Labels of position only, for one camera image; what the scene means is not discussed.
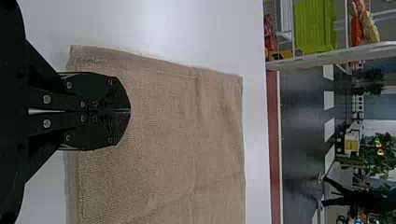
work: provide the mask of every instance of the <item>metal bolt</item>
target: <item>metal bolt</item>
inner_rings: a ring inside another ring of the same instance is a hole
[[[66,82],[66,88],[67,89],[72,89],[73,88],[73,83],[71,83],[71,82]]]
[[[92,116],[92,122],[97,122],[98,121],[98,117],[97,116]]]
[[[44,128],[49,128],[50,127],[50,120],[49,119],[44,119],[43,126],[44,126]]]
[[[98,102],[97,101],[92,101],[92,106],[93,107],[98,107]]]
[[[49,95],[43,96],[43,102],[44,102],[44,105],[49,105],[50,104],[50,96]]]
[[[68,133],[67,135],[66,135],[66,142],[70,142],[71,140],[72,140],[72,135],[70,134],[70,133]]]

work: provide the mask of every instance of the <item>green plant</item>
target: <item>green plant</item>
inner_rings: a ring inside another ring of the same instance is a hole
[[[381,82],[384,81],[384,69],[371,68],[367,70],[355,71],[353,74],[357,79],[362,79],[366,82]]]
[[[389,133],[376,133],[368,146],[362,147],[361,157],[366,165],[366,173],[370,176],[381,175],[382,179],[388,179],[389,171],[396,168],[395,139]]]
[[[355,71],[353,75],[363,82],[362,86],[353,88],[355,94],[362,95],[366,92],[371,95],[380,95],[385,89],[383,68],[371,68],[365,71],[359,70]]]
[[[364,91],[370,95],[380,95],[384,89],[385,87],[383,83],[370,83],[364,88]]]
[[[396,212],[392,211],[379,214],[379,221],[381,224],[396,224]]]

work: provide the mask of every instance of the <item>wall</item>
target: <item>wall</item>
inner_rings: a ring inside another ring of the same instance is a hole
[[[366,119],[396,119],[396,94],[364,96],[364,117]]]
[[[247,223],[271,223],[262,1],[20,0],[27,37],[58,71],[69,46],[123,49],[244,77]],[[19,223],[65,223],[58,152],[27,183]]]
[[[396,136],[396,120],[365,119],[363,124],[365,136],[386,132]]]

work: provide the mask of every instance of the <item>white shelf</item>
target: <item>white shelf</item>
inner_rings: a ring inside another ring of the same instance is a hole
[[[271,61],[266,63],[266,68],[271,71],[287,71],[327,64],[350,63],[394,56],[396,56],[396,41],[389,41],[291,59]]]

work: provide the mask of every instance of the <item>person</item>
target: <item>person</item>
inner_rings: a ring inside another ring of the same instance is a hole
[[[396,194],[385,195],[378,190],[350,190],[344,188],[339,183],[329,177],[319,174],[318,182],[326,182],[337,189],[342,197],[321,201],[320,208],[341,205],[341,206],[358,206],[364,209],[366,214],[369,213],[385,213],[396,210]]]

